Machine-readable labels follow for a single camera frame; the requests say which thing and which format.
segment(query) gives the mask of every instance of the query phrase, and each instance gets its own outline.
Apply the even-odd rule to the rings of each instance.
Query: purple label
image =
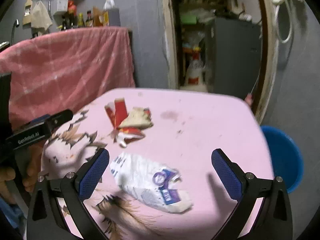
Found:
[[[159,190],[166,205],[181,201],[176,189],[168,189],[169,180],[175,175],[176,173],[172,171],[162,170],[153,176],[153,183],[159,186]]]

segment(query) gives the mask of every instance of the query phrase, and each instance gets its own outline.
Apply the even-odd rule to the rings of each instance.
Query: pink towel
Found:
[[[19,42],[0,53],[0,72],[12,72],[13,128],[67,108],[75,113],[113,88],[135,87],[129,34],[121,27],[81,28]]]

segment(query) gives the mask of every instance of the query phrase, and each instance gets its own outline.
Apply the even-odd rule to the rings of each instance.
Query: pink table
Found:
[[[144,130],[144,139],[130,143],[127,149],[119,147],[110,138],[112,126],[104,110],[108,102],[122,97],[125,98],[128,111],[134,106],[149,107],[154,123],[152,128]],[[131,204],[138,207],[137,216],[150,216],[151,219],[146,218],[146,221],[160,235],[155,236],[143,230],[139,233],[134,225],[116,221],[127,223],[121,227],[124,232],[122,239],[212,239],[236,206],[236,201],[230,199],[212,167],[211,153],[214,149],[221,148],[244,172],[252,172],[258,178],[274,178],[263,133],[249,107],[239,99],[174,90],[115,89],[84,109],[89,111],[85,114],[87,118],[77,128],[77,134],[98,131],[95,141],[108,144],[106,149],[110,153],[110,161],[124,151],[178,169],[182,175],[179,187],[189,192],[194,203],[192,209],[184,214],[169,214],[147,207],[123,196],[108,167],[102,183],[98,184],[98,191],[132,200]],[[77,118],[79,114],[75,115],[72,122]],[[64,131],[68,127],[67,123],[59,130]],[[85,147],[87,144],[79,142],[70,149],[69,144],[61,143],[58,139],[45,150],[43,169],[50,172],[51,178],[63,177],[68,171],[76,171],[86,161],[86,156],[94,154],[95,148]],[[242,234],[249,232],[261,201],[257,200]],[[94,210],[89,202],[85,204],[100,227],[106,230],[108,223],[103,221],[104,216]],[[65,219],[71,231],[80,236],[71,216],[66,215]]]

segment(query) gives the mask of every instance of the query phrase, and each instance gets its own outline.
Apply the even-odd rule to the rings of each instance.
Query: crumpled paper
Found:
[[[181,213],[193,203],[185,190],[176,189],[180,173],[140,155],[121,153],[111,164],[116,184],[145,205],[169,213]]]
[[[127,112],[124,98],[118,98],[105,106],[105,111],[112,123],[111,137],[122,147],[126,148],[131,140],[145,137],[141,129],[151,127],[151,112],[148,108],[134,107]]]

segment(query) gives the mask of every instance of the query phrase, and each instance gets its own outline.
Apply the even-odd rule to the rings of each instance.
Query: faucet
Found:
[[[16,19],[13,23],[12,26],[12,31],[11,31],[11,45],[13,45],[13,38],[14,38],[14,30],[15,28],[18,28],[20,26],[18,19]]]

